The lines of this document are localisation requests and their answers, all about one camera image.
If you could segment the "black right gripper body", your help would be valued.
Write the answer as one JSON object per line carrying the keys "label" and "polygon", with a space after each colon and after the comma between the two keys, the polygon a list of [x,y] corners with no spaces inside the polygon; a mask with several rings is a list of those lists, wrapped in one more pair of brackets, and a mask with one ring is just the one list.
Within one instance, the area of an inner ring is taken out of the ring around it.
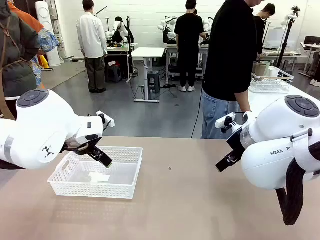
{"label": "black right gripper body", "polygon": [[235,128],[232,130],[233,132],[226,142],[232,148],[234,155],[241,157],[245,152],[245,148],[241,143],[241,133],[243,131],[243,127],[239,126],[237,130],[235,130]]}

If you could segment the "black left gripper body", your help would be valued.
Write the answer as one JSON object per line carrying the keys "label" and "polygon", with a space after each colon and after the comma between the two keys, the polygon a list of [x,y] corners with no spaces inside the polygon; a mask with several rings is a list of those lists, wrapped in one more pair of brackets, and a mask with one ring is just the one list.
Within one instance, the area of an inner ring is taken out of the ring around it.
{"label": "black left gripper body", "polygon": [[80,156],[89,155],[90,157],[100,157],[101,150],[96,147],[99,141],[100,139],[94,139],[76,148],[71,148],[65,143],[61,149],[61,152],[67,151],[76,153]]}

